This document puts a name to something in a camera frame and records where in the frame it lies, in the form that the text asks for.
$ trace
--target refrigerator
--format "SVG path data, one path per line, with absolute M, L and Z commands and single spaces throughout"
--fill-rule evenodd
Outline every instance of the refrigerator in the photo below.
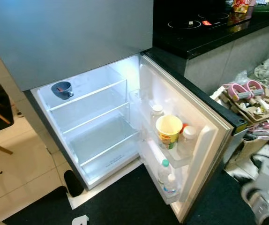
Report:
M 0 0 L 0 58 L 88 190 L 140 157 L 182 222 L 246 123 L 146 51 L 152 12 L 151 0 Z M 59 82 L 73 96 L 56 96 Z M 192 148 L 162 147 L 153 105 L 196 128 Z M 158 182 L 163 159 L 173 194 Z

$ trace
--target white bottle cap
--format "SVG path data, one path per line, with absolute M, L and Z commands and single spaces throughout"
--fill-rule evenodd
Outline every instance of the white bottle cap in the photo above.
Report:
M 153 105 L 152 110 L 155 112 L 160 112 L 163 110 L 163 107 L 161 105 Z
M 187 138 L 187 139 L 193 139 L 196 137 L 196 128 L 193 127 L 193 126 L 186 126 L 184 129 L 183 129 L 183 132 L 182 132 L 182 135 L 184 136 L 184 138 Z
M 168 175 L 168 181 L 169 181 L 169 182 L 174 182 L 175 180 L 176 180 L 176 177 L 174 176 L 174 174 L 170 173 L 170 174 Z

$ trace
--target wall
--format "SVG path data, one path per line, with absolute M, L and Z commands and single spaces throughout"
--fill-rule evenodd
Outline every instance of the wall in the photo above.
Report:
M 237 73 L 269 58 L 269 26 L 187 61 L 185 77 L 211 95 Z
M 35 132 L 42 139 L 45 146 L 48 148 L 49 152 L 51 153 L 57 152 L 59 150 L 57 145 L 51 138 L 46 127 L 42 123 L 41 119 L 39 118 L 35 110 L 32 108 L 31 104 L 29 103 L 24 93 L 18 89 L 16 83 L 14 82 L 13 78 L 9 74 L 8 70 L 4 66 L 1 59 L 0 59 L 0 84 L 2 85 L 6 93 L 10 96 L 10 98 L 14 101 L 16 107 L 25 116 L 25 118 L 33 127 Z

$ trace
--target food package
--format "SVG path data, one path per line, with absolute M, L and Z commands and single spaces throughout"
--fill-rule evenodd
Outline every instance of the food package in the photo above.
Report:
M 236 13 L 246 13 L 250 0 L 233 0 L 232 8 Z

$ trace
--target plastic bottle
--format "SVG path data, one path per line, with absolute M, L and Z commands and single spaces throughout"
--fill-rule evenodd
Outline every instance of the plastic bottle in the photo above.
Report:
M 160 184 L 165 184 L 168 182 L 168 176 L 171 173 L 171 168 L 169 166 L 169 161 L 164 159 L 162 164 L 160 165 L 157 174 L 158 174 L 158 182 Z
M 155 124 L 157 122 L 157 119 L 164 115 L 163 107 L 161 105 L 153 105 L 151 107 L 151 118 L 150 123 L 151 127 L 153 129 L 153 132 L 155 132 L 157 129 L 155 127 Z
M 183 141 L 184 141 L 184 149 L 188 151 L 193 151 L 195 148 L 195 141 L 197 130 L 193 126 L 186 126 L 182 132 Z
M 168 195 L 173 195 L 177 192 L 177 181 L 174 174 L 169 174 L 168 182 L 164 184 L 164 191 Z

